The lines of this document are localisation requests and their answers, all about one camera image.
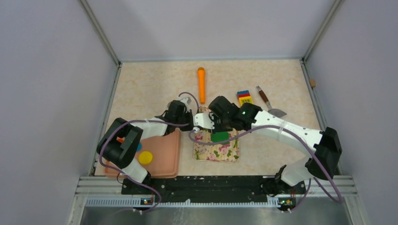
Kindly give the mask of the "green dough disc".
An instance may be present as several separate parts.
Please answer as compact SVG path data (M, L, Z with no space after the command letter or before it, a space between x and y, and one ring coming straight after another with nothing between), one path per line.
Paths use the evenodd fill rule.
M210 135L210 140L211 142L221 142L221 144L226 144L228 143L226 140L230 138L230 134L228 132L218 132L218 133L212 133Z

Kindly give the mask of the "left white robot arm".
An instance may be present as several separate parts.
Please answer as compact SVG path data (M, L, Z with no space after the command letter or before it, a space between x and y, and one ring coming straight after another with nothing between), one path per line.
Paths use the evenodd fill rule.
M142 140L167 136L176 129L191 131L193 113L189 107L189 97L173 100L159 116L148 120L131 120L116 118L97 145L101 159L114 164L109 168L125 174L133 180L133 188L140 194L149 191L150 173L135 159L138 145Z

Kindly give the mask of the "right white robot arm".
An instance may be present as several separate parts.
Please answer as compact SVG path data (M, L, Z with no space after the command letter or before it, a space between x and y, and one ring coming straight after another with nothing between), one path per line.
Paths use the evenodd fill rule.
M338 133L331 127L316 130L278 118L257 105L244 103L238 107L224 96L218 96L208 106L216 131L235 129L265 135L299 151L305 157L281 167L275 187L288 193L298 183L310 178L331 180L337 169L342 147Z

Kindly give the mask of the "orange toy microphone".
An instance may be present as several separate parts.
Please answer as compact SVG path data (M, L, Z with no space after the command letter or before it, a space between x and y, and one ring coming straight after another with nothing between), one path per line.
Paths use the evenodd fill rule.
M206 71L203 67L197 69L199 100L201 104L206 103Z

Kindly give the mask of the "pink plastic tray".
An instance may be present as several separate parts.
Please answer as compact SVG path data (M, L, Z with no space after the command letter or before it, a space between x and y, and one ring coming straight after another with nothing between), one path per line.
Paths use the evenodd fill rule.
M174 178L178 175L181 132L176 130L167 136L155 136L141 141L142 149L136 152L135 159L143 151L153 154L148 165L142 165L153 178Z

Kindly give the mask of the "yellow dough disc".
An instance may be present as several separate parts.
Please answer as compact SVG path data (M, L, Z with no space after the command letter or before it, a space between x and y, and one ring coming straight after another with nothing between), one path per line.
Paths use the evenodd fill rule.
M148 165L153 160L153 154L149 151L143 151L138 156L138 162L142 165Z

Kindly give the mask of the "blue dough disc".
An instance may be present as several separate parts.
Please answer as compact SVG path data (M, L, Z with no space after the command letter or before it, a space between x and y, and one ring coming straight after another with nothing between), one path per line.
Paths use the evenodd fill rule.
M142 144L139 143L138 146L137 146L137 150L136 151L139 152L141 149L142 149Z

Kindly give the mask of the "small wooden knob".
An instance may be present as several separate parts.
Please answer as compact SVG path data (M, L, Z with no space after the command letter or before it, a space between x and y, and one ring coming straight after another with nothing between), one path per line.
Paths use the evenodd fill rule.
M316 86L316 82L314 79L309 79L310 87L314 88Z

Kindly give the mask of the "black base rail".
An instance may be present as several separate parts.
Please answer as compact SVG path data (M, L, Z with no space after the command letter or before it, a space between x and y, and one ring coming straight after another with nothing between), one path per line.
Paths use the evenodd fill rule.
M161 203L276 203L294 207L295 197L306 192L304 182L291 187L273 176L177 176L150 178L145 187L128 179L122 183L123 195L149 195Z

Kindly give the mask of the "colourful toy block stack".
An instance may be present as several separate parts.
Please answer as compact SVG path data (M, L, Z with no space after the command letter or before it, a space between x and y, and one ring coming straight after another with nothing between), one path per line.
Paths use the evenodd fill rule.
M253 104L253 99L252 99L252 96L251 96L249 90L238 91L237 92L237 99L238 99L238 102L239 102L239 104L241 106L244 103Z

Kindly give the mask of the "floral cutting board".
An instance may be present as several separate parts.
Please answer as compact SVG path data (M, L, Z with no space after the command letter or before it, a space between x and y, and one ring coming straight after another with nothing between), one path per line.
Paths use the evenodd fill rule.
M228 131L230 138L238 135L236 130ZM211 143L210 135L207 130L201 130L195 134L195 140L204 143ZM239 140L235 139L226 144L203 145L194 143L193 157L200 161L214 162L237 162L240 158Z

